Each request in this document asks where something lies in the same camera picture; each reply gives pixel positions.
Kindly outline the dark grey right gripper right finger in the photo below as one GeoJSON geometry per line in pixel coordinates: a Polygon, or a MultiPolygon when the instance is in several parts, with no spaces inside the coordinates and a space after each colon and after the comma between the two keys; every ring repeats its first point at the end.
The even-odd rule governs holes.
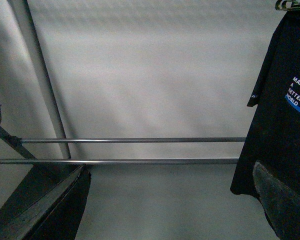
{"type": "Polygon", "coordinates": [[[256,161],[253,182],[268,222],[278,238],[300,240],[300,181],[256,161]]]}

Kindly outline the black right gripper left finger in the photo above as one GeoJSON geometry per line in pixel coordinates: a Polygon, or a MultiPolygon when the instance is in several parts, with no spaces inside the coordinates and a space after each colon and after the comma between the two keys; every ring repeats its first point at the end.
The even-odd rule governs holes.
{"type": "Polygon", "coordinates": [[[91,184],[86,165],[36,200],[0,229],[0,240],[74,240],[91,184]]]}

